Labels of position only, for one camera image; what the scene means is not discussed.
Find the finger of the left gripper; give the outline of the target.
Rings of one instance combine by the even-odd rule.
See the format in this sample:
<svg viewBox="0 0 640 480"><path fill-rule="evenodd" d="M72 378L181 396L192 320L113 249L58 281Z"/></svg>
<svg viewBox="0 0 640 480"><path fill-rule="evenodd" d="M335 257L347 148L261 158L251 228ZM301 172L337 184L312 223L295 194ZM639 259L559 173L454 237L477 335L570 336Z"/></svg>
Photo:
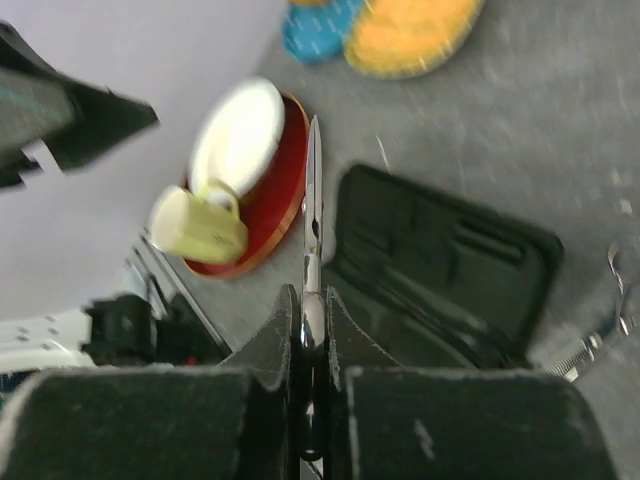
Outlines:
<svg viewBox="0 0 640 480"><path fill-rule="evenodd" d="M43 142L63 171L83 168L158 123L142 101L69 77L1 23L1 186L40 168L23 149Z"/></svg>

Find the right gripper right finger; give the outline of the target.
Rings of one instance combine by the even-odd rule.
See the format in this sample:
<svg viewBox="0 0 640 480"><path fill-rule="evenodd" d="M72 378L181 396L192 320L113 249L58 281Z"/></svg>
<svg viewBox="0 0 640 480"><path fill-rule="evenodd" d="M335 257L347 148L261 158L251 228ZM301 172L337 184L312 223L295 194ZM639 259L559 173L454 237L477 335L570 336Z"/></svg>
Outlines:
<svg viewBox="0 0 640 480"><path fill-rule="evenodd" d="M401 366L326 291L334 390L328 479L613 479L570 383L532 370Z"/></svg>

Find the black zip tool case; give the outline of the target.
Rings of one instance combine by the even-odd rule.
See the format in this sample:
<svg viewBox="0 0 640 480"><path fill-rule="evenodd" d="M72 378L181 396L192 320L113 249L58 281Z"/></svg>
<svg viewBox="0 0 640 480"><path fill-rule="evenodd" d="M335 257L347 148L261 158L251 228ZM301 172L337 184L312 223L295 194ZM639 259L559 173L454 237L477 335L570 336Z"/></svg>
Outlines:
<svg viewBox="0 0 640 480"><path fill-rule="evenodd" d="M335 240L324 282L397 361L527 366L564 257L556 234L358 164L339 184Z"/></svg>

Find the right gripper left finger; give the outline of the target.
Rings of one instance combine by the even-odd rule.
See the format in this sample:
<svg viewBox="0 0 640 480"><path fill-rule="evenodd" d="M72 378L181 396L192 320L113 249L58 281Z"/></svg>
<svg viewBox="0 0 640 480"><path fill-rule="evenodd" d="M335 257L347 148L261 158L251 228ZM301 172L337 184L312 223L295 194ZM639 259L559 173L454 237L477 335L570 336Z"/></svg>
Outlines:
<svg viewBox="0 0 640 480"><path fill-rule="evenodd" d="M5 479L295 479L288 411L295 289L219 365L30 376L1 416Z"/></svg>

